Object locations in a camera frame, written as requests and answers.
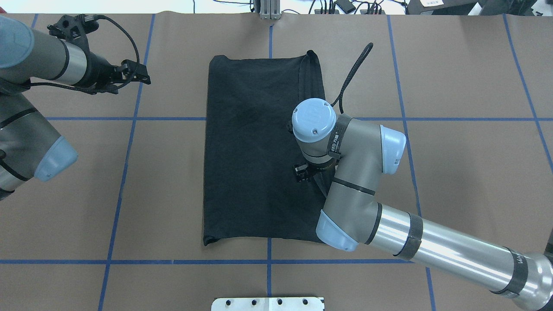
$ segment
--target light blue cap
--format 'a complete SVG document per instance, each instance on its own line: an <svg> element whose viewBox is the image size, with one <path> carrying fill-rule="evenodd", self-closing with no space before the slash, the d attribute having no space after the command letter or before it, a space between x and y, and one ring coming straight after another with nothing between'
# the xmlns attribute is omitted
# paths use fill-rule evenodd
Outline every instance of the light blue cap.
<svg viewBox="0 0 553 311"><path fill-rule="evenodd" d="M34 34L27 25L0 15L0 69L21 63L33 47Z"/></svg>
<svg viewBox="0 0 553 311"><path fill-rule="evenodd" d="M394 174L399 167L405 143L405 134L391 128L380 126L382 140L382 173Z"/></svg>
<svg viewBox="0 0 553 311"><path fill-rule="evenodd" d="M322 99L306 99L292 113L294 135L300 142L314 143L325 138L336 124L336 113Z"/></svg>
<svg viewBox="0 0 553 311"><path fill-rule="evenodd" d="M60 136L48 149L35 171L35 177L47 182L61 171L77 161L79 155L65 139Z"/></svg>
<svg viewBox="0 0 553 311"><path fill-rule="evenodd" d="M359 242L338 227L322 210L315 232L321 241L342 251L353 252L359 245Z"/></svg>

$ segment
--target black cloth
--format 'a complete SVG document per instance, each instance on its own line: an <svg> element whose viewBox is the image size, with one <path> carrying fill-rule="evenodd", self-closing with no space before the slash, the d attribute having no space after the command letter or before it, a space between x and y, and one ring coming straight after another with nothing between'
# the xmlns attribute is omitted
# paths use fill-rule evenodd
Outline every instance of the black cloth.
<svg viewBox="0 0 553 311"><path fill-rule="evenodd" d="M240 236L320 242L325 196L297 183L305 163L286 125L303 100L325 98L313 51L291 59L230 60L209 69L204 163L204 245ZM324 174L330 186L333 169Z"/></svg>

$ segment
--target folded cloth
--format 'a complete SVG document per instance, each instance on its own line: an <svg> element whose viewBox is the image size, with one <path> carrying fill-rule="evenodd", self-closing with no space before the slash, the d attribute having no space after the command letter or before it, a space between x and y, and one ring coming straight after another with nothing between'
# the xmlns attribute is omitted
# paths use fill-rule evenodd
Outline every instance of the folded cloth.
<svg viewBox="0 0 553 311"><path fill-rule="evenodd" d="M290 59L231 60L209 68L204 163L204 245L255 236L320 242L315 234L325 196L297 183L305 163L287 130L301 101L325 98L313 51ZM330 187L333 169L323 174Z"/></svg>

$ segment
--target metal bracket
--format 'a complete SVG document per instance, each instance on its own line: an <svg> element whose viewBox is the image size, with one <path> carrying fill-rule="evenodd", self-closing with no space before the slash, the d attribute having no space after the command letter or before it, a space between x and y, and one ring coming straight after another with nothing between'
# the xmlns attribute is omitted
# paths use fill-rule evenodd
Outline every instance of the metal bracket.
<svg viewBox="0 0 553 311"><path fill-rule="evenodd" d="M261 19L280 19L280 0L254 0L253 7Z"/></svg>
<svg viewBox="0 0 553 311"><path fill-rule="evenodd" d="M218 298L211 311L325 311L321 297Z"/></svg>

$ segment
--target horizontal blue line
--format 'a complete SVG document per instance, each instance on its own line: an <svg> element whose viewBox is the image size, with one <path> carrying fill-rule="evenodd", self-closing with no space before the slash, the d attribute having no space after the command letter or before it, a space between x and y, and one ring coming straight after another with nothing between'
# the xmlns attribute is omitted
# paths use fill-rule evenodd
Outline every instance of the horizontal blue line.
<svg viewBox="0 0 553 311"><path fill-rule="evenodd" d="M2 265L105 265L106 260L1 259Z"/></svg>
<svg viewBox="0 0 553 311"><path fill-rule="evenodd" d="M47 117L50 121L205 121L205 117ZM356 117L361 121L402 121L401 117ZM553 118L406 117L407 121L553 121Z"/></svg>
<svg viewBox="0 0 553 311"><path fill-rule="evenodd" d="M105 265L107 260L4 259L0 265ZM235 260L112 260L112 265L332 265L412 263L401 259L235 259Z"/></svg>

